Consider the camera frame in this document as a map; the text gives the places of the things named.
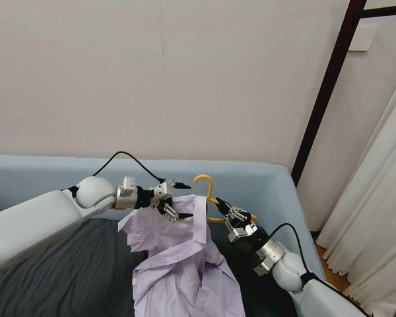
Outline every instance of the black metal frame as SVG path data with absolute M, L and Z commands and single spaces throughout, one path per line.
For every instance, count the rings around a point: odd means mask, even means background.
M 292 179 L 295 186 L 299 183 L 302 171 L 304 170 L 306 161 L 310 155 L 312 145 L 323 119 L 325 110 L 327 109 L 327 105 L 329 104 L 337 79 L 339 78 L 339 73 L 341 72 L 343 63 L 345 62 L 350 43 L 352 42 L 359 20 L 362 18 L 396 15 L 396 6 L 364 10 L 365 3 L 366 0 L 350 0 L 349 2 L 348 9 L 343 19 L 339 35 L 337 36 L 335 47 L 331 53 L 329 64 L 325 71 L 323 81 L 321 82 L 317 99 L 315 100 L 311 117 L 308 121 L 305 134 L 302 138 L 298 155 L 292 169 Z

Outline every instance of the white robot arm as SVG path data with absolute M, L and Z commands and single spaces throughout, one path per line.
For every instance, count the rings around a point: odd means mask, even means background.
M 48 192 L 0 211 L 0 269 L 25 260 L 109 208 L 152 206 L 171 221 L 182 217 L 172 208 L 171 196 L 174 188 L 189 186 L 170 180 L 144 190 L 135 187 L 134 181 L 125 177 L 115 189 L 104 178 L 91 176 L 66 190 Z
M 246 246 L 246 253 L 250 250 L 259 256 L 260 261 L 254 271 L 259 276 L 271 271 L 277 284 L 289 292 L 301 316 L 368 316 L 332 285 L 309 271 L 304 262 L 298 233 L 292 225 L 282 224 L 268 236 L 264 230 L 251 223 L 250 213 L 233 207 L 220 198 L 217 200 L 218 210 L 224 215 L 229 230 L 230 243 L 239 250 Z M 271 239 L 280 228 L 286 225 L 290 226 L 296 235 L 300 255 L 290 252 L 280 242 Z

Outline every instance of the lavender shirt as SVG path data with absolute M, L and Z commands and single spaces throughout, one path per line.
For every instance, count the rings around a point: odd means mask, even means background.
M 245 316 L 239 284 L 211 240 L 206 197 L 173 197 L 173 207 L 193 217 L 171 223 L 142 208 L 119 222 L 132 252 L 149 252 L 133 271 L 135 316 Z

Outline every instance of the silver metal bracket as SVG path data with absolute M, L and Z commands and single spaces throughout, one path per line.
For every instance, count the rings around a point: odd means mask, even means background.
M 253 270 L 258 276 L 269 273 L 285 252 L 286 248 L 280 242 L 268 240 L 267 243 L 257 251 L 257 255 L 261 261 Z
M 255 226 L 253 223 L 250 225 L 246 225 L 245 228 L 232 228 L 230 232 L 228 233 L 227 237 L 230 241 L 230 243 L 236 242 L 239 238 L 243 238 L 245 236 L 251 236 L 254 234 L 254 232 L 257 231 L 257 226 Z
M 167 218 L 171 222 L 174 223 L 175 221 L 179 220 L 179 214 L 168 203 L 164 204 L 163 210 L 165 211 L 165 218 Z

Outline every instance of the gray bedsheet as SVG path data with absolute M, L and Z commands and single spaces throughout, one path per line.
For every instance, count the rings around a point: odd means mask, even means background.
M 237 253 L 223 224 L 210 228 L 241 285 L 246 315 L 296 316 L 292 300 L 271 275 L 254 274 L 254 255 Z M 130 251 L 116 221 L 85 222 L 66 239 L 0 271 L 0 317 L 133 316 L 132 271 L 147 254 Z
M 94 219 L 25 262 L 0 271 L 0 317 L 133 316 L 130 253 L 117 222 Z

